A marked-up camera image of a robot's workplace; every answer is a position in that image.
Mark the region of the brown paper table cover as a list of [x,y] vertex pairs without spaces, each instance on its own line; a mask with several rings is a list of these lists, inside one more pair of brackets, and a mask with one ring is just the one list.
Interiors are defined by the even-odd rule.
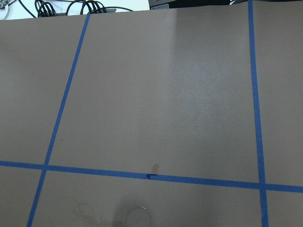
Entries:
[[300,227],[303,3],[0,23],[3,227]]

